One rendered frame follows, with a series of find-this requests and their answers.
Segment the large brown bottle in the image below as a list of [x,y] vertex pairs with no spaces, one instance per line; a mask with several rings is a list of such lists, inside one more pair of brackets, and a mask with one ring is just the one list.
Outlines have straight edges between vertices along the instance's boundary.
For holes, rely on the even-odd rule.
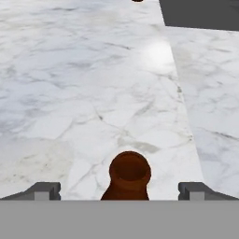
[[117,155],[109,166],[110,184],[101,200],[148,201],[151,169],[147,159],[134,151]]

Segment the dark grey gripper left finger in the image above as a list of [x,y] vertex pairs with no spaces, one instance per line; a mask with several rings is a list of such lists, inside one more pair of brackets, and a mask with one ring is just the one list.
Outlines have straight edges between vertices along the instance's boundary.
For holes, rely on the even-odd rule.
[[60,182],[36,182],[25,191],[8,195],[2,201],[60,201]]

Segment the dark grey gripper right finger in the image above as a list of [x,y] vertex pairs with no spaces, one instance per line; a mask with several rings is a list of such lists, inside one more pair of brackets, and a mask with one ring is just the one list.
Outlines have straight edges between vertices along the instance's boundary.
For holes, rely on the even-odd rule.
[[239,198],[211,190],[203,182],[180,182],[178,191],[179,201],[239,201]]

